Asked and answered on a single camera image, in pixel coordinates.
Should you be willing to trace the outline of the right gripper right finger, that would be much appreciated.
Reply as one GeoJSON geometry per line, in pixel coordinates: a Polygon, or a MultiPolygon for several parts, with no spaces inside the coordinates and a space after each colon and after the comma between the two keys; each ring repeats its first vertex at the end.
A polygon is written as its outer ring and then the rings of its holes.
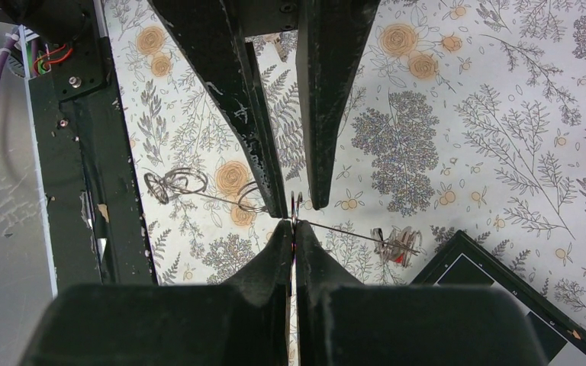
{"type": "Polygon", "coordinates": [[[294,234],[299,364],[330,365],[335,330],[331,295],[362,282],[320,245],[309,222],[298,221],[294,234]]]}

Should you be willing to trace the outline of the black white chessboard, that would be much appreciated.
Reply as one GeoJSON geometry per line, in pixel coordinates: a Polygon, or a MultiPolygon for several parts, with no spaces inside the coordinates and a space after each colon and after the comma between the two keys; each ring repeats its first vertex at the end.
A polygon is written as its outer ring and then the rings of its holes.
{"type": "Polygon", "coordinates": [[[484,286],[509,293],[532,326],[547,365],[586,365],[586,330],[461,230],[412,283],[484,286]]]}

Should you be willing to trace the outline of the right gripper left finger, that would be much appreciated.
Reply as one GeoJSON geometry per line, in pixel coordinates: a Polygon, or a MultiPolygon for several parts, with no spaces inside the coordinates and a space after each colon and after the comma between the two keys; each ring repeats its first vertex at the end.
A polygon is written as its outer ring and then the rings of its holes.
{"type": "Polygon", "coordinates": [[[233,291],[232,365],[288,364],[292,241],[291,223],[279,221],[264,249],[224,282],[233,291]]]}

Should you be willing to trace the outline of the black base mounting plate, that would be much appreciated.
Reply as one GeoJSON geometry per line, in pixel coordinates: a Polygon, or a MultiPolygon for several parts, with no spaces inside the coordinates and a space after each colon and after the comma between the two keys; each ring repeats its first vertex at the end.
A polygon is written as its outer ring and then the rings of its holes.
{"type": "Polygon", "coordinates": [[[97,1],[35,1],[51,51],[28,83],[51,290],[156,283],[118,79],[97,1]]]}

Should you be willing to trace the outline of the red tagged key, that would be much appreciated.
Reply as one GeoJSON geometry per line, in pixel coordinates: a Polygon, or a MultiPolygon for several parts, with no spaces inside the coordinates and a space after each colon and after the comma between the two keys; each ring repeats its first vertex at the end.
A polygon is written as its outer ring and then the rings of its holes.
{"type": "Polygon", "coordinates": [[[423,237],[420,231],[411,226],[393,226],[387,238],[381,228],[371,229],[370,235],[375,240],[374,253],[383,262],[394,262],[406,268],[410,264],[411,256],[420,254],[418,247],[423,237]]]}

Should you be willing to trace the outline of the floral patterned table mat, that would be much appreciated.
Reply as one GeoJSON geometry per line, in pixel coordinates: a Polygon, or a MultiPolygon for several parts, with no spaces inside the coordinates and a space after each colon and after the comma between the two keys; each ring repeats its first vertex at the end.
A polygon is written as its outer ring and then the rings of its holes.
{"type": "MultiPolygon", "coordinates": [[[[277,222],[237,138],[146,1],[103,4],[157,281],[216,284],[277,222]]],[[[295,32],[250,38],[285,193],[367,284],[408,284],[461,230],[586,330],[586,1],[383,1],[315,210],[295,32]],[[370,230],[411,226],[405,268],[370,230]]]]}

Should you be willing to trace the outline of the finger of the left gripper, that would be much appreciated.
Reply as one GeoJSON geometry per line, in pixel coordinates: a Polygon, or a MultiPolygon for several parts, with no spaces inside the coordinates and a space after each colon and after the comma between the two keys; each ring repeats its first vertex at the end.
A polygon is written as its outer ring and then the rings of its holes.
{"type": "Polygon", "coordinates": [[[285,219],[288,204],[254,47],[238,1],[152,1],[151,6],[237,137],[266,210],[285,219]]]}
{"type": "Polygon", "coordinates": [[[298,4],[298,92],[316,210],[329,203],[340,124],[378,7],[378,0],[298,4]]]}

